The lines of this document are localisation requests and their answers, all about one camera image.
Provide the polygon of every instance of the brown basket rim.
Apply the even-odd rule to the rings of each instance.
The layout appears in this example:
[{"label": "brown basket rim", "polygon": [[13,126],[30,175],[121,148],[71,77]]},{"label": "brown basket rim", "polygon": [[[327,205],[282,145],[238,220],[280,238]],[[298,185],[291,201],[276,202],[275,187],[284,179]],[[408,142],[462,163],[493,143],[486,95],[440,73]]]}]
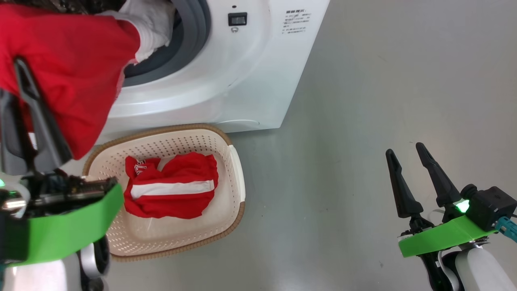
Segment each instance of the brown basket rim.
[{"label": "brown basket rim", "polygon": [[[107,148],[116,146],[116,145],[124,143],[124,142],[131,141],[131,140],[139,139],[139,138],[144,138],[144,137],[158,135],[158,134],[164,134],[164,133],[179,132],[179,131],[183,131],[183,130],[191,130],[191,129],[206,129],[206,130],[212,131],[212,132],[220,135],[224,139],[226,144],[228,144],[229,146],[232,145],[232,141],[230,140],[228,135],[226,135],[222,130],[218,129],[217,127],[215,127],[213,125],[209,125],[209,124],[203,124],[203,123],[186,124],[186,125],[175,125],[175,126],[169,126],[169,127],[164,127],[164,128],[157,128],[157,129],[149,130],[146,132],[130,135],[127,137],[121,137],[121,138],[115,139],[113,141],[107,142],[107,143],[99,146],[96,150],[94,150],[92,152],[92,154],[86,160],[86,163],[84,164],[84,168],[83,168],[83,176],[88,175],[88,172],[90,171],[90,167],[92,166],[92,163],[95,160],[95,158]],[[233,232],[237,228],[237,225],[239,225],[240,221],[242,220],[242,216],[244,215],[245,206],[246,206],[246,203],[244,201],[240,203],[239,212],[237,213],[237,218],[235,218],[233,223],[225,231],[221,232],[220,234],[206,238],[204,240],[200,240],[198,242],[193,242],[193,243],[190,243],[190,244],[187,244],[184,246],[180,246],[178,248],[161,251],[161,252],[150,253],[150,254],[133,255],[133,256],[118,256],[118,255],[111,254],[111,256],[115,261],[119,261],[119,262],[139,261],[139,260],[166,257],[166,256],[170,256],[173,254],[188,251],[188,250],[191,250],[194,248],[198,248],[199,246],[202,246],[202,245],[209,244],[211,242],[214,242],[216,240],[219,240],[219,239],[229,235],[231,232]]]}]

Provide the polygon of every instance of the green bracket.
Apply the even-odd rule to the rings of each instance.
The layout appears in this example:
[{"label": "green bracket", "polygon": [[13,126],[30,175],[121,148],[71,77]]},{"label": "green bracket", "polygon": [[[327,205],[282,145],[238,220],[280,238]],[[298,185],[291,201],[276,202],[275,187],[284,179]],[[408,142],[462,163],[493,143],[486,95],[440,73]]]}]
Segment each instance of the green bracket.
[{"label": "green bracket", "polygon": [[124,204],[117,184],[102,200],[67,214],[29,219],[28,259],[10,267],[65,258],[101,239]]},{"label": "green bracket", "polygon": [[467,216],[462,216],[423,231],[399,242],[402,255],[407,257],[446,250],[496,232],[485,232]]}]

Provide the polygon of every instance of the white and red garment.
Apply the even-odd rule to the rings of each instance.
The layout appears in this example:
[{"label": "white and red garment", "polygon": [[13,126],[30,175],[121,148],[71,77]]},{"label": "white and red garment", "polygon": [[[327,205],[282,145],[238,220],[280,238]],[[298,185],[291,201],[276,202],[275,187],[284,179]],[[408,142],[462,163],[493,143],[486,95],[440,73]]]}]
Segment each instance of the white and red garment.
[{"label": "white and red garment", "polygon": [[137,161],[126,157],[126,211],[138,217],[192,219],[202,215],[218,185],[213,155],[177,155],[159,170],[160,158]]},{"label": "white and red garment", "polygon": [[[19,96],[14,59],[23,57],[80,159],[108,119],[124,68],[171,40],[174,11],[167,0],[127,0],[119,12],[100,15],[0,4],[0,89]],[[20,103],[31,129],[28,107]]]}]

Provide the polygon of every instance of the beige plastic basket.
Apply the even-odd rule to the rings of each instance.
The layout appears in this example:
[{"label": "beige plastic basket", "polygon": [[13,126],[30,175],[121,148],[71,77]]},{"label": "beige plastic basket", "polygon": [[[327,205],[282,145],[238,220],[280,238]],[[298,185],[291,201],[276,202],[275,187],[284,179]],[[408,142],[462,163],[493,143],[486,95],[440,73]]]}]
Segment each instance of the beige plastic basket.
[{"label": "beige plastic basket", "polygon": [[115,260],[135,261],[167,256],[216,241],[231,233],[244,214],[246,191],[237,151],[228,136],[206,124],[173,126],[120,138],[98,148],[83,175],[117,177],[125,189],[125,158],[172,158],[198,152],[217,160],[219,185],[203,215],[191,220],[175,217],[144,219],[122,207],[107,232]]}]

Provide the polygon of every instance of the white washing machine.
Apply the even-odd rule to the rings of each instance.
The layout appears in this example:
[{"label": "white washing machine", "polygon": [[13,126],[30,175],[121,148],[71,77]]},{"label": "white washing machine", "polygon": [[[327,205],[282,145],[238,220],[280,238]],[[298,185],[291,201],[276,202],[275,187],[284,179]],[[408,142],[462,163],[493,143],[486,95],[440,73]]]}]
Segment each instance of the white washing machine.
[{"label": "white washing machine", "polygon": [[173,39],[126,69],[98,143],[137,130],[282,124],[329,0],[173,0]]}]

